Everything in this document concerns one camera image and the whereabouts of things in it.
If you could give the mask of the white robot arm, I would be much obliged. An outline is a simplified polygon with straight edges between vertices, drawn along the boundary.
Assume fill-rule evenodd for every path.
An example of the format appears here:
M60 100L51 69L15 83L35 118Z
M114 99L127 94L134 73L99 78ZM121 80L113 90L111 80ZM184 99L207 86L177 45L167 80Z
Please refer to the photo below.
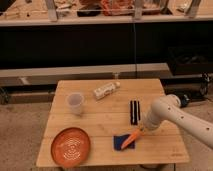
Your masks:
M213 123L190 115L181 109L181 100L176 95L166 95L155 99L142 123L148 130L156 130L164 120L183 128L200 142L213 149Z

